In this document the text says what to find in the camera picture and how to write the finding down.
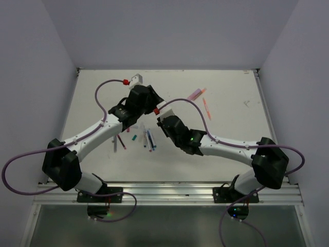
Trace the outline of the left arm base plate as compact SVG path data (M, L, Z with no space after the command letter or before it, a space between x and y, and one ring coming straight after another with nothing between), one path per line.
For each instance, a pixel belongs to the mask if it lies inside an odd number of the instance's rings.
M121 203L123 197L122 187L103 187L97 194L81 191L78 193L78 203Z

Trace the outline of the purple highlighter pen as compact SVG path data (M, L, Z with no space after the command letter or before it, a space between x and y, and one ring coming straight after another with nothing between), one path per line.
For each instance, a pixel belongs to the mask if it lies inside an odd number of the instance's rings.
M114 145L114 147L113 147L114 153L116 153L117 152L117 136L113 137L113 145Z

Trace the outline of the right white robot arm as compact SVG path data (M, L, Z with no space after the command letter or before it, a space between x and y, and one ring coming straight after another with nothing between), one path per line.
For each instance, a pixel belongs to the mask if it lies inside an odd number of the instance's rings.
M171 115L157 118L166 137L174 145L190 155L219 156L243 163L252 169L234 177L229 187L225 187L220 195L227 200L241 202L249 193L264 186L270 189L280 189L289 162L287 155L277 147L266 147L274 142L262 137L259 142L238 142L227 139L226 142L235 147L216 143L206 131L188 129L182 120Z

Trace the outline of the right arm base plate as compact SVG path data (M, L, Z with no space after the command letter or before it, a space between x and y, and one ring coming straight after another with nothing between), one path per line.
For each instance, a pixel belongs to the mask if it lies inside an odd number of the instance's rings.
M212 196L215 204L228 204L237 201L238 199L244 197L243 194L230 189L229 187L213 187Z

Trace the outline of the white blue-tipped marker pen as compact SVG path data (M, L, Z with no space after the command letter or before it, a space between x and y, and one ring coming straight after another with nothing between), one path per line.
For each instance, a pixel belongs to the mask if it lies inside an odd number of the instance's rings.
M145 132L145 126L142 126L143 130L143 146L146 148L147 147L147 137L146 137L146 132Z

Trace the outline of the orange pen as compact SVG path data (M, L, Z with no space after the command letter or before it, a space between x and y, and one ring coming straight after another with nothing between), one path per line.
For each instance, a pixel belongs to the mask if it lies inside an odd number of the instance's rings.
M203 104L204 104L204 107L205 107L205 110L206 110L206 113L207 113L208 119L211 120L212 118L211 118L211 113L210 113L210 111L209 111L208 104L207 104L207 102L206 102L206 100L205 100L204 97L202 98L202 100L203 100Z

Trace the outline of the aluminium rail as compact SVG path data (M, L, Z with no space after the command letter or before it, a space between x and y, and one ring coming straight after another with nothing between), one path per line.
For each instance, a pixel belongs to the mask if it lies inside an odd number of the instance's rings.
M210 206L214 205L213 188L227 187L222 183L197 182L147 182L147 183L108 183L109 187L121 187L124 192L137 198L138 205L177 205ZM33 197L34 204L75 205L78 193L71 189L55 189ZM258 193L259 203L255 206L299 206L303 205L300 189L297 185L283 183L281 189L264 188Z

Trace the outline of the red pen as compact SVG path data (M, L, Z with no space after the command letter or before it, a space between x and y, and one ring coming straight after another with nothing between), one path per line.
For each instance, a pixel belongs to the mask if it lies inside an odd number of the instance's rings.
M117 135L117 138L118 138L120 144L122 145L123 149L126 150L126 146L125 146L125 144L124 144L122 138L120 137L120 135Z

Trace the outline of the blue pen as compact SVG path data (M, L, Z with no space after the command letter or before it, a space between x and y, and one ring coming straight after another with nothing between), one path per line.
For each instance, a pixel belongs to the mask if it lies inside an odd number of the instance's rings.
M150 142L150 145L151 145L151 149L152 149L152 151L155 151L155 147L154 147L152 137L151 137L151 134L150 134L149 130L147 130L147 134L148 134L149 142Z

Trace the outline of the pink capped marker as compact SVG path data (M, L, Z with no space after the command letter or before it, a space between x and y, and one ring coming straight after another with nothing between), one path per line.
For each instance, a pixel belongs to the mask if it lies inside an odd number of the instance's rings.
M149 152L152 152L152 146L151 146L151 143L150 143L150 140L149 140L149 136L148 136L147 133L145 134L145 138L146 138L146 141L147 141L148 151Z

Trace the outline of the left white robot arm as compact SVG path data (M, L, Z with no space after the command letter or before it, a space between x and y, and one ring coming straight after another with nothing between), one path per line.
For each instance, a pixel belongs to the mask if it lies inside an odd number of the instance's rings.
M162 102L150 85L134 86L126 98L85 131L63 142L53 139L48 144L42 171L63 191L76 189L95 202L103 201L106 183L95 174L82 172L80 163L99 145L134 125L141 115L152 113Z

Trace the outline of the pink highlighter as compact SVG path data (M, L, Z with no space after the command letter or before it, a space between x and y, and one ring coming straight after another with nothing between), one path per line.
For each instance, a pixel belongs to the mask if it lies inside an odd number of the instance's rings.
M201 89L195 90L190 96L187 97L188 100L194 101L200 94L202 94Z

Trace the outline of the green capped marker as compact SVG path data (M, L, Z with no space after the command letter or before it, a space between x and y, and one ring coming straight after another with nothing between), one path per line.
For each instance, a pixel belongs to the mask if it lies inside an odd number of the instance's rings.
M151 136L151 140L152 140L152 143L153 143L154 149L156 149L157 145L156 145L156 142L155 142L154 135L153 135L153 133L151 132L151 130L149 130L149 133L150 133L150 136Z

